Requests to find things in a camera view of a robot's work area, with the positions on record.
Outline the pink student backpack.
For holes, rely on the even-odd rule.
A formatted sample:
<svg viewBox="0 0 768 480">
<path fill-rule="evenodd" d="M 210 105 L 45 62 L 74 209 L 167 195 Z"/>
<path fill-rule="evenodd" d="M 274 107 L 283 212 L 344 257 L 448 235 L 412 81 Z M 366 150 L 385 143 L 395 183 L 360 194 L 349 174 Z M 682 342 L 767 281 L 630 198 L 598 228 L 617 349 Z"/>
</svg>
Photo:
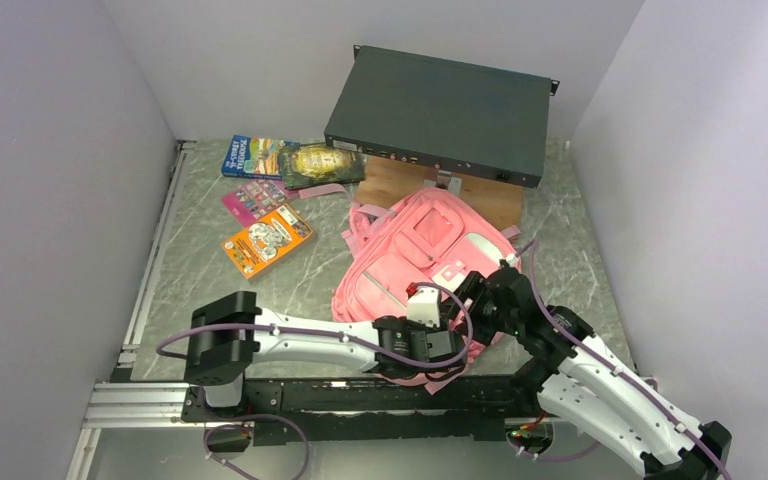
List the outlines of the pink student backpack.
<svg viewBox="0 0 768 480">
<path fill-rule="evenodd" d="M 515 253 L 516 227 L 499 230 L 447 190 L 427 187 L 391 207 L 351 200 L 342 234 L 354 261 L 334 291 L 339 323 L 406 313 L 408 286 L 455 290 L 472 271 L 489 276 Z"/>
</svg>

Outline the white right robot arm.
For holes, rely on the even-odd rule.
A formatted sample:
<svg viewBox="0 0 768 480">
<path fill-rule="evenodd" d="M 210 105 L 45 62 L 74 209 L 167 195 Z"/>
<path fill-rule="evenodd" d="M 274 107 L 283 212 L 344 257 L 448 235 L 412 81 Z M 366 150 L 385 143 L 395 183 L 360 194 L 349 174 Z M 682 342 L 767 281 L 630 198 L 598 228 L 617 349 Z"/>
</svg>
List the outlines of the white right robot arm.
<svg viewBox="0 0 768 480">
<path fill-rule="evenodd" d="M 718 421 L 704 423 L 666 400 L 620 361 L 567 307 L 547 305 L 513 267 L 473 271 L 456 287 L 474 340 L 514 338 L 529 360 L 510 377 L 517 411 L 541 409 L 575 425 L 645 479 L 726 479 L 732 441 Z"/>
</svg>

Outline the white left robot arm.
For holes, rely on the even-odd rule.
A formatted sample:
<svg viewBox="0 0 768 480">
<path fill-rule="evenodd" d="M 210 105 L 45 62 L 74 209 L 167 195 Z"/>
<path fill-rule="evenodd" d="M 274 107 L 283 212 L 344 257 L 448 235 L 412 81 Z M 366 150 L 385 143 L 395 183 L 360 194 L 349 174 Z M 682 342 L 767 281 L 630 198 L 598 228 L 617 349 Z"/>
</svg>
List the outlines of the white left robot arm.
<svg viewBox="0 0 768 480">
<path fill-rule="evenodd" d="M 239 291 L 193 311 L 184 379 L 205 388 L 208 407 L 224 420 L 247 406 L 243 388 L 251 365 L 304 362 L 336 365 L 389 380 L 458 371 L 467 363 L 456 331 L 405 317 L 336 323 L 287 316 Z"/>
</svg>

